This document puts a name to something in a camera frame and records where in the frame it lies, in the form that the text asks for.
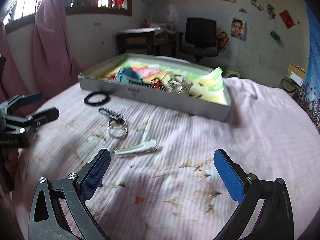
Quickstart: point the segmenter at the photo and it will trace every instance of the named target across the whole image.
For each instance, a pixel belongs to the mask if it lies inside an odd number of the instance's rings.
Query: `blue gripper pad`
[[[213,163],[231,198],[241,204],[244,199],[244,185],[220,150],[215,151]]]
[[[23,96],[20,100],[20,106],[28,106],[36,102],[39,102],[42,99],[43,99],[43,94],[41,92]]]
[[[104,150],[103,154],[100,156],[98,160],[95,161],[96,164],[88,171],[88,173],[83,179],[83,182],[81,183],[80,200],[82,202],[92,198],[104,174],[106,173],[110,165],[110,162],[110,153],[107,150]]]

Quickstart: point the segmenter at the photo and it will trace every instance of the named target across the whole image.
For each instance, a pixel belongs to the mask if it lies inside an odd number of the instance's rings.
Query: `red paper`
[[[290,29],[294,26],[294,22],[287,10],[283,11],[282,13],[279,13],[279,15],[283,20],[285,26],[287,26],[287,29]]]

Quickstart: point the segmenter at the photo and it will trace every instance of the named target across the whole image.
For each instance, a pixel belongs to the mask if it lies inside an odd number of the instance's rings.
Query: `stool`
[[[224,68],[224,78],[238,77],[240,78],[240,70],[236,67],[225,66]]]

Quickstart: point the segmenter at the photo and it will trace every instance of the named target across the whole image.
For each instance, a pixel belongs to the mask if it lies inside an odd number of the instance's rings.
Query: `metal ring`
[[[111,126],[108,126],[108,129],[107,129],[108,134],[109,134],[111,137],[117,138],[117,139],[124,138],[124,137],[127,135],[127,133],[128,133],[128,128],[127,128],[127,127],[124,127],[125,134],[124,134],[124,135],[121,135],[121,136],[113,135],[113,134],[109,131],[110,129],[112,129],[112,127],[111,127]]]
[[[111,127],[112,129],[122,129],[122,128],[126,127],[127,126],[127,120],[124,117],[122,117],[121,120],[123,121],[123,123],[117,122],[115,119],[111,118],[109,120],[109,122],[108,122],[109,127]]]
[[[180,94],[181,91],[182,91],[182,85],[181,85],[179,82],[177,82],[177,81],[171,81],[171,82],[170,82],[170,85],[169,85],[169,88],[171,87],[172,84],[175,84],[175,85],[177,85],[177,86],[179,87],[179,93],[178,93],[178,94]]]

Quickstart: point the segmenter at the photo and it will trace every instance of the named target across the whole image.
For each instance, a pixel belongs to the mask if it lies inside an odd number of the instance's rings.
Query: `black bracelet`
[[[98,102],[89,102],[88,100],[95,95],[104,95],[105,99]],[[83,101],[86,105],[89,105],[89,106],[102,106],[105,103],[108,103],[110,101],[110,97],[109,97],[109,93],[107,92],[93,92],[90,95],[86,96]]]

